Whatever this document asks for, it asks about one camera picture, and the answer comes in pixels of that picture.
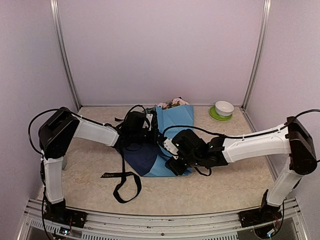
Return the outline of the blue wrapping paper sheet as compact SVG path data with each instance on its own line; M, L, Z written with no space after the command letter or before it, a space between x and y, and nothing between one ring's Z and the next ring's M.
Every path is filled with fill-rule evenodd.
M155 106L148 110L156 118L152 123L160 133L165 132L164 137L155 144L144 143L139 149L138 145L133 145L134 151L125 150L125 161L141 177L175 177L175 173L165 166L172 157L173 150L166 151L163 142L173 139L185 127L194 124L194 107L192 105L180 105L168 109Z

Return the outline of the black printed ribbon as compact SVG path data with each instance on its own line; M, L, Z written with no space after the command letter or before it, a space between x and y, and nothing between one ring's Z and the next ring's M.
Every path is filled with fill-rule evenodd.
M114 198L120 203L120 204L126 204L130 201L132 201L133 199L135 199L141 192L142 190L142 182L140 177L135 174L132 171L126 171L126 164L125 164L125 156L124 156L124 138L122 136L119 137L119 139L117 140L114 148L116 150L118 150L118 153L121 156L121 161L122 161L122 165L121 165L121 172L105 172L101 178L120 178L120 183L118 183L113 191L113 196ZM127 181L127 177L133 176L137 191L135 196L133 196L131 199L129 200L124 200L119 193L120 188L125 184L125 182Z

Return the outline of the fake flower bunch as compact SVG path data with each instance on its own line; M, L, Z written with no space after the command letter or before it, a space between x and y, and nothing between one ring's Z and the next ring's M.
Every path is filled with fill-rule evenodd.
M147 107L146 112L148 114L150 114L151 112L155 112L156 107L160 107L162 110L167 110L170 108L183 106L183 105L190 105L190 103L187 102L186 100L184 100L182 97L176 97L176 98L173 98L172 100L167 101L167 102L160 102L153 107Z

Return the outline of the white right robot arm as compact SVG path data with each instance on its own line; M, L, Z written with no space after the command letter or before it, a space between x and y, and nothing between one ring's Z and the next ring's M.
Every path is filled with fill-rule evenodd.
M214 133L205 142L194 131L195 126L181 126L173 137L163 135L159 144L171 154L166 167L175 175L182 175L187 168L227 166L238 161L262 156L283 156L286 163L278 174L272 189L266 191L264 204L257 208L256 218L266 222L298 184L318 166L313 138L295 116L276 127L228 136Z

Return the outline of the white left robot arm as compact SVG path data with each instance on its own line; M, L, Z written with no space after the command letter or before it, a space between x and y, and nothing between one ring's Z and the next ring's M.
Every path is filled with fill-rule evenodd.
M50 214L63 223L70 218L70 211L61 203L65 200L62 184L62 165L74 138L89 140L122 151L131 144L155 144L159 130L154 114L135 111L133 108L117 126L100 123L66 107L52 109L53 115L38 131L44 170L45 196L50 204Z

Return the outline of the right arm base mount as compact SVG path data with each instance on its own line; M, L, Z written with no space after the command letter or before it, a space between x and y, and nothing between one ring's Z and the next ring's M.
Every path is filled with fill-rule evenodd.
M280 206L271 206L267 203L268 189L262 197L261 205L258 208L243 210L238 213L242 228L251 227L281 219L283 214Z

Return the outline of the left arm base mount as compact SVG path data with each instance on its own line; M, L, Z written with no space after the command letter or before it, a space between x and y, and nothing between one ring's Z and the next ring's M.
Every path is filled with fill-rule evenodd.
M65 199L58 203L51 203L45 196L43 203L45 203L43 213L45 220L69 227L84 228L88 214L84 211L67 208Z

